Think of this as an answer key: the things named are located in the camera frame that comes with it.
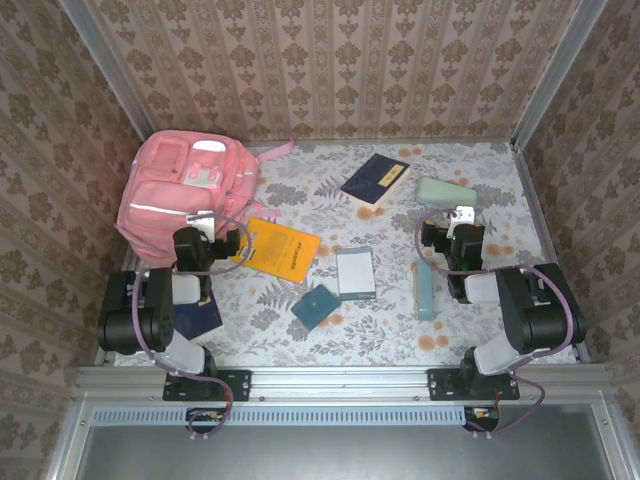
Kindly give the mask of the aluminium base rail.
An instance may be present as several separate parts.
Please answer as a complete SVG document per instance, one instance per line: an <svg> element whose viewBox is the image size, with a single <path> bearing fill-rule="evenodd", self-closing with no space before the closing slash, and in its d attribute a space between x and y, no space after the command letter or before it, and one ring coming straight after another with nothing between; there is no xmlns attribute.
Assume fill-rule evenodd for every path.
<svg viewBox="0 0 640 480"><path fill-rule="evenodd" d="M257 404L443 404L430 399L427 371L412 367L252 367L248 402ZM546 392L547 404L591 404L615 397L605 368L596 364L534 364L518 371L520 398L528 405ZM72 400L96 405L158 404L166 375L151 367L83 367Z"/></svg>

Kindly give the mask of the grey metal panel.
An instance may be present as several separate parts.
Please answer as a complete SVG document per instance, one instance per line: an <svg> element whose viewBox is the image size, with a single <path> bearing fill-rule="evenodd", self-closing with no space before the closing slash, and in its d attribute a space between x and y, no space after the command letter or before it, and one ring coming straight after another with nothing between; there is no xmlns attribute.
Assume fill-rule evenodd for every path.
<svg viewBox="0 0 640 480"><path fill-rule="evenodd" d="M547 406L513 430L459 426L179 426L65 423L46 480L627 480L587 406Z"/></svg>

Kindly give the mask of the white grey notebook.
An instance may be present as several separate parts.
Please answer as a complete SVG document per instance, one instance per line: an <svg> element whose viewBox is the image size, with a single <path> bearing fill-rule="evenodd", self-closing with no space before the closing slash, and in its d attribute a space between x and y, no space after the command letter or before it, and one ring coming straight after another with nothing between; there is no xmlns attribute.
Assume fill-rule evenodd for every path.
<svg viewBox="0 0 640 480"><path fill-rule="evenodd" d="M338 290L341 301L376 298L372 249L340 249L336 254Z"/></svg>

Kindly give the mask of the pale green pencil case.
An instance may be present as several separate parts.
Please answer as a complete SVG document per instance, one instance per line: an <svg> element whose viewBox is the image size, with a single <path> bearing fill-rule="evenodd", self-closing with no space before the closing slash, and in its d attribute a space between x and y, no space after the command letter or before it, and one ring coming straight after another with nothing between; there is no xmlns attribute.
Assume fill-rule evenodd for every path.
<svg viewBox="0 0 640 480"><path fill-rule="evenodd" d="M415 198L419 203L441 209L455 209L459 206L477 206L477 193L463 186L429 177L418 180Z"/></svg>

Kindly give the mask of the black connector box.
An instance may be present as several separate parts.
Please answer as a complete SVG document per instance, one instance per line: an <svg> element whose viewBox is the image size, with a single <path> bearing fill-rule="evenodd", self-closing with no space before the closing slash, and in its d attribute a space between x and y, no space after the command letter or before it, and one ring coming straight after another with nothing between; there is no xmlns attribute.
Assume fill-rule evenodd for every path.
<svg viewBox="0 0 640 480"><path fill-rule="evenodd" d="M225 414L224 408L188 409L185 413L186 429L192 435L211 435L216 431Z"/></svg>
<svg viewBox="0 0 640 480"><path fill-rule="evenodd" d="M463 428L470 432L493 432L499 424L500 410L497 406L465 407Z"/></svg>

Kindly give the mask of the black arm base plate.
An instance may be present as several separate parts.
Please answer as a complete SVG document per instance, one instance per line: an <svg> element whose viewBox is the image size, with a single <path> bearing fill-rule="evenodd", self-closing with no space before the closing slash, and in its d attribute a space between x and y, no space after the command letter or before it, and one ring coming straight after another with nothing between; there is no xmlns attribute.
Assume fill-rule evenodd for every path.
<svg viewBox="0 0 640 480"><path fill-rule="evenodd" d="M454 400L518 400L519 386L508 374L483 376L472 373L464 376L459 368L429 369L427 371L430 399Z"/></svg>
<svg viewBox="0 0 640 480"><path fill-rule="evenodd" d="M233 400L246 402L251 390L250 370L219 369L216 377L230 388ZM225 399L223 388L215 383L166 375L162 399L164 401L202 402Z"/></svg>

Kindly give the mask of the light teal book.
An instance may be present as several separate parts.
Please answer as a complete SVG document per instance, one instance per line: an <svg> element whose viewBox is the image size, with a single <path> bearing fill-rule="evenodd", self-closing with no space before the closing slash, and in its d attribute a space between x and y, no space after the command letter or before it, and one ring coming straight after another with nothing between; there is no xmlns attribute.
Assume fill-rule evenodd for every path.
<svg viewBox="0 0 640 480"><path fill-rule="evenodd" d="M418 321L433 319L433 279L431 267L422 260L416 263L413 275L415 317Z"/></svg>

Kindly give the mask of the floral table cloth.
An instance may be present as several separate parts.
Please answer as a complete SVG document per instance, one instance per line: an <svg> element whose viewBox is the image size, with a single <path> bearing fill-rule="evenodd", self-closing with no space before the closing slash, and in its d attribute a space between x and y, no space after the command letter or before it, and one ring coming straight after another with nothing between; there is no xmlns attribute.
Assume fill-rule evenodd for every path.
<svg viewBox="0 0 640 480"><path fill-rule="evenodd" d="M411 170L378 210L369 211L340 188L375 154L404 161ZM244 267L214 278L222 324L200 342L216 362L233 367L451 365L469 347L497 335L499 308L458 303L441 275L433 278L432 319L415 316L414 270L421 256L413 231L428 211L416 200L415 189L423 177L476 191L485 267L544 261L507 142L301 142L263 165L257 198L280 211L282 225L317 236L317 255L300 284ZM336 255L350 247L372 251L375 298L345 302L318 326L306 328L292 313L293 305L316 286L337 290Z"/></svg>

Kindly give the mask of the small dark teal notebook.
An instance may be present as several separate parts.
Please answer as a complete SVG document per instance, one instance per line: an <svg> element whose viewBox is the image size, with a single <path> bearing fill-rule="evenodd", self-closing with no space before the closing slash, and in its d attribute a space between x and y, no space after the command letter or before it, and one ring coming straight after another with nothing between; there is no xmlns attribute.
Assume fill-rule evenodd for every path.
<svg viewBox="0 0 640 480"><path fill-rule="evenodd" d="M311 331L340 305L341 301L336 295L324 285L318 285L305 293L291 307L291 312L308 331Z"/></svg>

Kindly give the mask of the navy book with yellow label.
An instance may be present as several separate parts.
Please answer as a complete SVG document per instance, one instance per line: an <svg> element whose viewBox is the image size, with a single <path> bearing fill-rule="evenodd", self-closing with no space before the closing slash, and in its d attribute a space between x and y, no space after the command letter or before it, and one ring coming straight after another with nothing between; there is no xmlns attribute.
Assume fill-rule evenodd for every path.
<svg viewBox="0 0 640 480"><path fill-rule="evenodd" d="M222 326L222 319L212 293L199 302L175 305L175 329L187 340L196 340L202 335Z"/></svg>
<svg viewBox="0 0 640 480"><path fill-rule="evenodd" d="M370 211L380 208L411 173L408 163L374 154L340 191Z"/></svg>

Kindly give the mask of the aluminium frame post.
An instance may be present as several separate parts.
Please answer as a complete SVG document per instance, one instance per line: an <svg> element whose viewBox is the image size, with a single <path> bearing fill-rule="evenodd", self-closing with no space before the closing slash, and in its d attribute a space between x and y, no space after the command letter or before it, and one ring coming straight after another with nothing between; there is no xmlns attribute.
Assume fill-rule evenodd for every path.
<svg viewBox="0 0 640 480"><path fill-rule="evenodd" d="M511 136L511 145L522 152L533 136L608 0L579 0L568 26L552 54Z"/></svg>
<svg viewBox="0 0 640 480"><path fill-rule="evenodd" d="M119 56L115 41L108 38L106 30L85 0L59 1L137 135L141 140L146 140L155 131L152 116L135 88L126 62Z"/></svg>

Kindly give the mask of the pink backpack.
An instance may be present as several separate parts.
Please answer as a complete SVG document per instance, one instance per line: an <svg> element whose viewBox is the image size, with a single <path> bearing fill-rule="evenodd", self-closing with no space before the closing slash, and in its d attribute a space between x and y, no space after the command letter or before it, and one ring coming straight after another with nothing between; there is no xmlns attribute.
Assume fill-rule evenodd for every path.
<svg viewBox="0 0 640 480"><path fill-rule="evenodd" d="M183 130L156 132L138 150L124 188L116 228L138 257L153 267L176 261L175 231L197 214L214 212L205 229L221 239L236 222L277 218L277 209L256 201L260 167L290 153L289 141L260 154L218 134Z"/></svg>

